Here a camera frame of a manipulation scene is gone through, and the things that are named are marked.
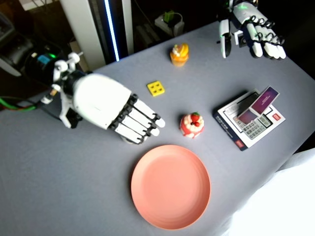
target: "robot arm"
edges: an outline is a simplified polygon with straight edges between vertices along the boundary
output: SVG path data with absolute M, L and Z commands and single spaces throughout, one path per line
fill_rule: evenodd
M 107 76 L 86 75 L 76 70 L 79 56 L 71 53 L 68 57 L 68 61 L 55 63 L 52 85 L 61 94 L 60 119 L 66 127 L 76 126 L 68 116 L 69 112 L 74 112 L 103 129 L 114 130 L 135 144 L 144 142 L 151 135 L 159 135 L 158 127 L 164 127 L 165 121 L 136 94 Z
M 226 0 L 223 3 L 224 8 L 230 12 L 228 19 L 233 22 L 237 29 L 243 32 L 252 56 L 259 58 L 265 55 L 271 59 L 285 59 L 286 54 L 282 47 L 284 40 L 277 36 L 271 29 L 274 23 L 268 20 L 256 8 L 257 1 L 239 2 L 237 0 Z M 227 19 L 220 21 L 221 52 L 223 58 L 229 54 L 226 53 L 227 45 L 229 47 L 225 36 L 229 34 L 229 27 L 226 27 L 227 21 Z

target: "table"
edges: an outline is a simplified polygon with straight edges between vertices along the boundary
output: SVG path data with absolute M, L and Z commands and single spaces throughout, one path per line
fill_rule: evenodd
M 87 121 L 69 130 L 41 110 L 0 113 L 0 232 L 10 236 L 212 236 L 315 130 L 315 81 L 290 59 L 253 59 L 232 47 L 223 59 L 218 23 L 134 54 L 97 70 L 145 101 L 166 121 L 158 137 L 129 145 Z M 190 59 L 173 66 L 169 50 L 190 46 Z M 152 97 L 146 84 L 160 80 L 166 93 Z M 286 121 L 241 152 L 212 117 L 213 109 L 242 91 L 271 85 Z M 59 101 L 48 106 L 60 110 Z M 178 129 L 182 114 L 198 111 L 205 131 L 195 140 Z M 158 229 L 137 212 L 130 179 L 150 149 L 175 144 L 204 162 L 212 195 L 204 215 L 179 231 Z

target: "red and white cupcake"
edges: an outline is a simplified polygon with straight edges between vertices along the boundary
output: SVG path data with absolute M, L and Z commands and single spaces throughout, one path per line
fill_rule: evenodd
M 180 130 L 185 137 L 195 138 L 204 130 L 204 120 L 198 112 L 185 115 L 180 124 Z

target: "white led light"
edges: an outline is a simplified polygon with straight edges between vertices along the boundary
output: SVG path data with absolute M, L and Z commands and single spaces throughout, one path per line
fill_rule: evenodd
M 110 14 L 110 9 L 109 9 L 109 2 L 108 2 L 108 0 L 104 0 L 104 3 L 105 3 L 105 8 L 106 8 L 106 14 L 107 14 L 107 19 L 108 19 L 110 34 L 112 36 L 116 61 L 119 61 L 119 55 L 118 55 L 117 44 L 116 44 L 116 39 L 115 39 L 114 27 L 113 27 L 113 22 L 112 22 L 112 15 Z

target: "yellow square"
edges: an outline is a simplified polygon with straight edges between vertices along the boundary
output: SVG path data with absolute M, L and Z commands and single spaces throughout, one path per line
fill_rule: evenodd
M 147 84 L 147 87 L 152 94 L 153 97 L 159 96 L 162 93 L 165 93 L 165 89 L 160 81 L 155 81 L 152 83 Z

